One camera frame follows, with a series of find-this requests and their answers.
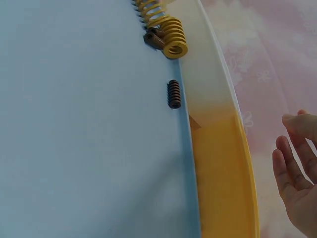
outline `brown spring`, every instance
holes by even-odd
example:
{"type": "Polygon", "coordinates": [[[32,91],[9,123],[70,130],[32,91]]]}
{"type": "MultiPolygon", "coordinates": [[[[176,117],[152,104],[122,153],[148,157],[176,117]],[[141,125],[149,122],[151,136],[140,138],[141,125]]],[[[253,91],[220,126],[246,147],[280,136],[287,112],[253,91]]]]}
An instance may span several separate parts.
{"type": "Polygon", "coordinates": [[[165,47],[164,41],[151,31],[148,31],[144,35],[143,39],[146,44],[152,46],[155,49],[163,50],[165,47]]]}
{"type": "Polygon", "coordinates": [[[181,96],[179,83],[176,80],[169,81],[167,85],[168,90],[168,105],[172,109],[180,108],[181,96]]]}

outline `light blue surface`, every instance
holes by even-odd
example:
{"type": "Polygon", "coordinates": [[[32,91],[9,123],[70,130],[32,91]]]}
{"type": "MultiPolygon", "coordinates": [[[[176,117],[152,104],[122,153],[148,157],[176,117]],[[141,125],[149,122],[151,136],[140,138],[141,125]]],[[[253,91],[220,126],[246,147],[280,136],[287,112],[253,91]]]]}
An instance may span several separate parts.
{"type": "Polygon", "coordinates": [[[0,238],[197,238],[178,61],[129,0],[0,1],[0,238]]]}

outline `hand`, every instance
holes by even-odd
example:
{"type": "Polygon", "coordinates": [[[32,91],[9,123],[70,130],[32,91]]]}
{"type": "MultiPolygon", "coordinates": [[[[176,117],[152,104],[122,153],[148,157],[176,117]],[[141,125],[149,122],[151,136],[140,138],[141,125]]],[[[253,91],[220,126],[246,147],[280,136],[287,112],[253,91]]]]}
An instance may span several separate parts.
{"type": "Polygon", "coordinates": [[[317,116],[304,110],[298,116],[284,115],[286,127],[295,151],[303,165],[304,178],[296,163],[290,144],[285,136],[276,140],[273,151],[273,170],[290,221],[309,238],[317,238],[317,157],[306,139],[317,146],[317,116]]]}

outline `yellow spring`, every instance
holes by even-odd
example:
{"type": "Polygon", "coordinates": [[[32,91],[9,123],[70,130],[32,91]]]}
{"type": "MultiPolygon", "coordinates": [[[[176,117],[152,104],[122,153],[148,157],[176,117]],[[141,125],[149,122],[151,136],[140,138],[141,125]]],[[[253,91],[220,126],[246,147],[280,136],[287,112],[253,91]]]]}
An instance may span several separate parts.
{"type": "Polygon", "coordinates": [[[147,28],[160,27],[165,32],[164,55],[170,59],[183,57],[188,48],[181,21],[165,14],[158,0],[135,0],[135,5],[147,28]]]}
{"type": "Polygon", "coordinates": [[[167,5],[174,2],[175,0],[160,0],[160,3],[162,4],[162,8],[164,11],[167,9],[167,5]]]}
{"type": "Polygon", "coordinates": [[[170,17],[160,25],[160,29],[165,32],[164,55],[170,59],[178,59],[186,55],[188,48],[181,21],[170,17]]]}
{"type": "Polygon", "coordinates": [[[162,4],[158,0],[135,0],[135,5],[147,28],[160,26],[170,18],[170,15],[165,14],[162,4]]]}

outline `pink bedsheet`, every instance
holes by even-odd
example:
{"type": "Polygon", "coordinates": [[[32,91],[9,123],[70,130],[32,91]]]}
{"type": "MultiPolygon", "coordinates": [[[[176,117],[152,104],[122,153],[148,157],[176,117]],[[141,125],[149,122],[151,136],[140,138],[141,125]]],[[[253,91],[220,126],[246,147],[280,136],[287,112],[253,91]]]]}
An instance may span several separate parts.
{"type": "Polygon", "coordinates": [[[316,0],[202,0],[243,116],[256,178],[262,238],[304,237],[278,196],[271,152],[283,113],[317,114],[316,0]]]}

